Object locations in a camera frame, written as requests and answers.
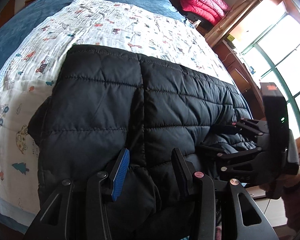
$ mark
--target blue gripper pad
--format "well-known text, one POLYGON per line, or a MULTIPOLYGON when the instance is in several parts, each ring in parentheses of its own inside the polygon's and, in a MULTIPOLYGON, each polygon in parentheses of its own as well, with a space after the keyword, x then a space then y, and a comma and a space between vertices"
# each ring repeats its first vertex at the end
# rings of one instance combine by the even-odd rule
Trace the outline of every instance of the blue gripper pad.
POLYGON ((128 170, 129 162, 130 162, 130 153, 128 149, 125 149, 117 174, 115 175, 113 181, 113 190, 111 194, 113 201, 116 201, 117 197, 120 196, 124 178, 126 177, 126 173, 128 170))

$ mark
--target green window frame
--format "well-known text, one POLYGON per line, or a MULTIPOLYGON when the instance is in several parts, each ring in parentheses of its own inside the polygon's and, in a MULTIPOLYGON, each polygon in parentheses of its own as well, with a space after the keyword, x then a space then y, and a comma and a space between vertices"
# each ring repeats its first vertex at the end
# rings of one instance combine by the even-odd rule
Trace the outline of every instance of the green window frame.
POLYGON ((255 48, 263 57, 264 59, 268 62, 268 64, 270 65, 270 69, 268 71, 266 71, 265 73, 263 73, 261 75, 261 78, 263 78, 264 76, 266 76, 267 74, 269 74, 271 71, 273 71, 273 73, 277 76, 279 82, 281 83, 284 92, 286 93, 288 100, 287 100, 287 104, 290 103, 293 109, 293 112, 295 114, 296 120, 297 120, 297 124, 299 127, 299 132, 300 132, 300 110, 299 107, 297 105, 296 102, 296 97, 298 95, 300 95, 300 91, 298 93, 296 93, 295 95, 292 95, 292 93, 290 92, 290 89, 287 85, 287 83, 285 82, 285 80, 283 79, 282 75, 280 74, 279 70, 277 69, 277 66, 283 61, 285 60, 293 51, 295 51, 300 44, 298 44, 292 51, 290 51, 282 60, 280 60, 280 62, 278 62, 277 64, 274 64, 272 62, 272 60, 270 59, 270 57, 266 54, 266 52, 264 52, 264 50, 259 46, 259 42, 281 21, 283 20, 287 15, 289 15, 288 13, 285 13, 275 24, 271 25, 270 27, 268 27, 263 33, 261 33, 261 35, 259 35, 251 44, 249 44, 249 46, 247 48, 245 48, 241 54, 245 55, 250 49, 255 48))

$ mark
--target person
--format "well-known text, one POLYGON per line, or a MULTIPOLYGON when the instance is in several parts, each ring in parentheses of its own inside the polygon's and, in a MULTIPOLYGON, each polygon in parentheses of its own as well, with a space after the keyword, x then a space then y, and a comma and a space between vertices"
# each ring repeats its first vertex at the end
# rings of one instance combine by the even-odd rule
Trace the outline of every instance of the person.
MULTIPOLYGON (((287 225, 296 232, 300 230, 300 168, 297 175, 282 175, 278 178, 283 182, 282 199, 288 219, 287 225)), ((260 185, 266 192, 270 190, 269 184, 260 185)), ((221 240, 221 227, 217 227, 216 240, 221 240)))

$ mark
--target bed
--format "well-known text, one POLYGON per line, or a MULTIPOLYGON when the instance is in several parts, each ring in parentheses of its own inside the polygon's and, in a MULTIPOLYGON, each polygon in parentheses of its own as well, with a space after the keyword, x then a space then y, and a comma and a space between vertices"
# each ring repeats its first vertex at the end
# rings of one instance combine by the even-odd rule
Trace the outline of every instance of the bed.
POLYGON ((0 29, 0 222, 25 232, 39 211, 39 148, 30 118, 74 44, 124 49, 234 85, 204 38, 169 0, 37 0, 0 29))

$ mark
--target fuzzy pink sweater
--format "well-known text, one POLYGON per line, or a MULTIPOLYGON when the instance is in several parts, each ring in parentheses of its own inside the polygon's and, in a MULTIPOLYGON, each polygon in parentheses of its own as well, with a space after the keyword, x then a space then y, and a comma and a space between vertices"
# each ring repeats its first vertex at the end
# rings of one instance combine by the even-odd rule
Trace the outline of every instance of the fuzzy pink sweater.
MULTIPOLYGON (((300 183, 284 190, 282 195, 287 225, 296 232, 300 229, 300 183)), ((221 240, 221 227, 216 227, 216 240, 221 240)))

